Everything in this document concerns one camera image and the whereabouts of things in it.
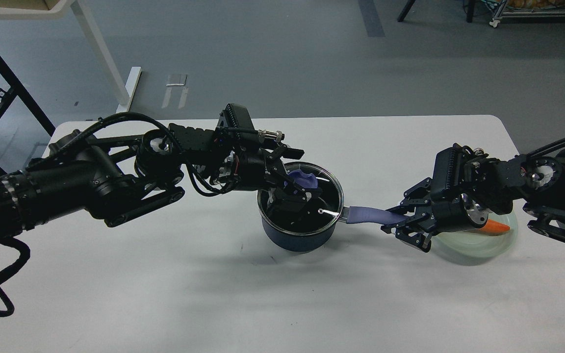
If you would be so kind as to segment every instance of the carrot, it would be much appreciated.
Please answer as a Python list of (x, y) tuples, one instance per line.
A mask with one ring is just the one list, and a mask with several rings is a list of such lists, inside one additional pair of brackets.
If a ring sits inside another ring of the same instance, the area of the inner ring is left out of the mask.
[(483, 226), (483, 228), (471, 230), (471, 232), (475, 233), (484, 233), (487, 235), (501, 235), (503, 233), (509, 232), (509, 226), (507, 224), (503, 224), (497, 221), (493, 221), (492, 219), (488, 219), (487, 223)]

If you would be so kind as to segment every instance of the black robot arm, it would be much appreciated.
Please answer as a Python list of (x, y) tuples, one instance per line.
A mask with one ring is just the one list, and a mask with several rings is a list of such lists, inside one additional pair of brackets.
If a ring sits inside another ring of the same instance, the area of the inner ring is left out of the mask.
[[(157, 129), (137, 136), (94, 136), (129, 120)], [(300, 159), (304, 151), (290, 148), (283, 139), (280, 131), (255, 130), (247, 109), (238, 104), (222, 110), (213, 130), (165, 127), (135, 113), (115, 114), (85, 131), (75, 130), (49, 145), (47, 158), (0, 177), (0, 245), (20, 252), (20, 258), (0, 272), (0, 285), (29, 259), (29, 248), (14, 238), (23, 230), (81, 209), (109, 227), (119, 226), (181, 199), (184, 189), (177, 185), (184, 177), (182, 166), (204, 196), (265, 190), (272, 207), (300, 211), (321, 190), (303, 188), (287, 175), (281, 158)], [(117, 165), (129, 158), (134, 158), (136, 175), (124, 174)], [(0, 316), (10, 315), (14, 308), (1, 288), (0, 297), (7, 307)]]
[(433, 178), (426, 178), (404, 192), (404, 199), (390, 211), (408, 215), (405, 221), (381, 229), (397, 239), (428, 252), (431, 238), (441, 232), (481, 228), (489, 212), (508, 214), (513, 201), (525, 199), (525, 212), (536, 219), (534, 232), (565, 243), (565, 139), (509, 161), (490, 158), (480, 148), (453, 145), (439, 152)]

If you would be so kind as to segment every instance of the white desk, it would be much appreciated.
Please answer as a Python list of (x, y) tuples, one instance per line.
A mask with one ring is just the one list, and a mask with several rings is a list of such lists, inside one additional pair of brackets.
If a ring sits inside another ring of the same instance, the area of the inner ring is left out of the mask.
[[(65, 123), (52, 141), (90, 124)], [(493, 116), (254, 125), (333, 172), (347, 205), (397, 204), (454, 142), (516, 154)], [(264, 234), (256, 193), (182, 186), (178, 203), (117, 228), (78, 212), (21, 235), (32, 259), (4, 286), (16, 313), (0, 319), (0, 353), (565, 352), (565, 245), (529, 231), (521, 202), (513, 248), (462, 266), (372, 224), (338, 224), (318, 250), (292, 254)]]
[(54, 20), (64, 16), (69, 7), (71, 7), (72, 12), (76, 16), (76, 20), (78, 20), (84, 36), (88, 40), (88, 44), (99, 60), (110, 89), (117, 98), (117, 102), (119, 102), (117, 112), (130, 110), (134, 92), (141, 76), (141, 67), (134, 66), (130, 68), (130, 74), (128, 74), (128, 78), (124, 83), (119, 70), (117, 70), (117, 65), (108, 50), (108, 46), (103, 40), (102, 32), (84, 0), (59, 0), (50, 10), (0, 7), (0, 20)]

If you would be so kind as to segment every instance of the purple silicone handle cover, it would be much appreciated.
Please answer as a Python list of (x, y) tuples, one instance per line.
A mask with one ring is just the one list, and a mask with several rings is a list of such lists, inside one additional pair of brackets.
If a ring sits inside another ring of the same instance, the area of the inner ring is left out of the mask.
[(405, 215), (395, 214), (394, 212), (380, 210), (371, 207), (352, 206), (348, 213), (347, 224), (357, 223), (378, 223), (394, 224), (407, 219)]

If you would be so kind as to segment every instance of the plate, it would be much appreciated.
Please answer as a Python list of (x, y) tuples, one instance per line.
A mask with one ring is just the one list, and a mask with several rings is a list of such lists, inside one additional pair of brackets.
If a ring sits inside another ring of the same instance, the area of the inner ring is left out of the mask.
[(512, 212), (506, 215), (489, 214), (489, 219), (507, 224), (509, 232), (501, 235), (488, 235), (476, 232), (440, 233), (433, 237), (440, 248), (446, 246), (458, 254), (476, 259), (488, 259), (498, 256), (511, 248), (518, 233), (518, 219)]

